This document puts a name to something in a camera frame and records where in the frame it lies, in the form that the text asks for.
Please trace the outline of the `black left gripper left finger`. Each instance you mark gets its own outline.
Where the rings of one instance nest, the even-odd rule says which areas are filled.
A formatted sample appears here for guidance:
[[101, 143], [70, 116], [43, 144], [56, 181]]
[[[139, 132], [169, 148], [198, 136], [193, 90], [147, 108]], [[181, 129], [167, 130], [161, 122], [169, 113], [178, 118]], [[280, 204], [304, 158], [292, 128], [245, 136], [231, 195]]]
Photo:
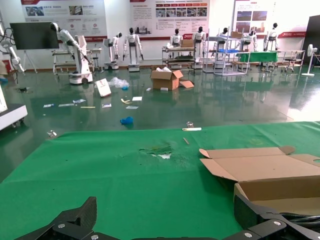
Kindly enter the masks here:
[[93, 230], [97, 221], [97, 198], [90, 196], [77, 208], [62, 211], [49, 224], [18, 237], [19, 240], [109, 240]]

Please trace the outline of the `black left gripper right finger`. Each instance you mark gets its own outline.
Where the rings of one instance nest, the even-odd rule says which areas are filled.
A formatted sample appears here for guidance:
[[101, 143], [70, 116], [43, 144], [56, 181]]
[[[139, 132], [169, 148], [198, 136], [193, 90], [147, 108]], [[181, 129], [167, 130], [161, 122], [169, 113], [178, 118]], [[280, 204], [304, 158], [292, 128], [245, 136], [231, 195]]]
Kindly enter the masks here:
[[241, 194], [233, 198], [234, 218], [242, 231], [226, 240], [318, 240], [320, 216], [290, 212], [252, 203]]

